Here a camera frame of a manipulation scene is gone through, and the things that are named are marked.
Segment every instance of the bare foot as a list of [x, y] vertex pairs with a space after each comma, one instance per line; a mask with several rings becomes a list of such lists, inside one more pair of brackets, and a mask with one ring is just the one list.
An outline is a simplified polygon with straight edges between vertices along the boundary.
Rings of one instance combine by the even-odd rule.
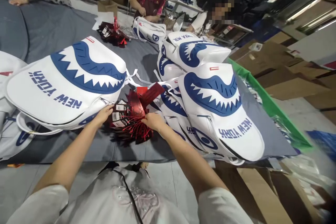
[[149, 163], [147, 163], [147, 162], [142, 162], [141, 164], [140, 164], [140, 167], [142, 168], [142, 169], [147, 169], [147, 167], [148, 167], [148, 165], [149, 165]]
[[23, 4], [27, 4], [28, 0], [9, 0], [9, 3], [12, 4], [12, 5], [20, 6], [20, 5], [23, 5]]

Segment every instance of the hang tag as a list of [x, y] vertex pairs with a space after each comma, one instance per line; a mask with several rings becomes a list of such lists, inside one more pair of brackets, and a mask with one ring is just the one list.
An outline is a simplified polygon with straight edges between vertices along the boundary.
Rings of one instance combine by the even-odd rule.
[[160, 94], [162, 94], [165, 91], [163, 87], [159, 83], [155, 83], [150, 89], [147, 90], [146, 93], [144, 93], [140, 97], [140, 101], [143, 107], [147, 107], [149, 104], [154, 101], [156, 97], [158, 97]]

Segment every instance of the white sleeve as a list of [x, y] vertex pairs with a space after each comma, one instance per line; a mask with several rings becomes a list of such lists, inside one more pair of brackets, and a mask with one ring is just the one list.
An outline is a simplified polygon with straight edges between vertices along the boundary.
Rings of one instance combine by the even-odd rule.
[[68, 191], [63, 186], [48, 186], [30, 195], [9, 218], [7, 224], [54, 223], [68, 200]]
[[195, 32], [201, 29], [201, 27], [203, 26], [203, 24], [204, 24], [204, 22], [207, 18], [206, 16], [207, 16], [206, 12], [203, 12], [203, 13], [199, 14], [197, 16], [197, 18], [194, 20], [194, 22], [191, 24], [191, 26], [194, 28]]
[[198, 198], [200, 224], [253, 224], [236, 198], [223, 188], [213, 188]]

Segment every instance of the white shirt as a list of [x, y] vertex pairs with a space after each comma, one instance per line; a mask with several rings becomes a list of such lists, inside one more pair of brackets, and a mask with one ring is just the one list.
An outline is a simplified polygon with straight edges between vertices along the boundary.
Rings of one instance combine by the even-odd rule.
[[[120, 167], [115, 170], [125, 176], [144, 224], [188, 223], [173, 203], [151, 187], [144, 170], [138, 173]], [[102, 172], [66, 207], [68, 200], [68, 191], [61, 185], [43, 188], [28, 197], [7, 224], [139, 223], [122, 176], [111, 170]], [[252, 224], [235, 197], [223, 188], [213, 188], [199, 196], [198, 216], [201, 224]]]
[[206, 33], [208, 33], [208, 31], [211, 29], [211, 24], [207, 23], [205, 25], [205, 30], [202, 31], [203, 25], [205, 20], [207, 19], [207, 14], [208, 12], [203, 12], [201, 14], [198, 14], [197, 18], [194, 20], [194, 22], [191, 24], [191, 26], [194, 28], [195, 30], [195, 34], [197, 36], [202, 36]]

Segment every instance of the bundle of hang tags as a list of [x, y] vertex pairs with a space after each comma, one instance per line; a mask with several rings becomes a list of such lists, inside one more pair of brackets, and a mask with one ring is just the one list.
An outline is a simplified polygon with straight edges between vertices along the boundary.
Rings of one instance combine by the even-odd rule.
[[118, 29], [116, 22], [114, 24], [102, 22], [97, 32], [100, 34], [101, 39], [106, 43], [111, 43], [114, 46], [125, 48], [129, 38]]
[[120, 100], [114, 105], [113, 113], [108, 117], [107, 127], [117, 134], [122, 146], [135, 142], [141, 144], [153, 136], [153, 131], [141, 122], [149, 113], [147, 105], [165, 90], [158, 84], [153, 89], [139, 87], [137, 91], [129, 91], [127, 101]]

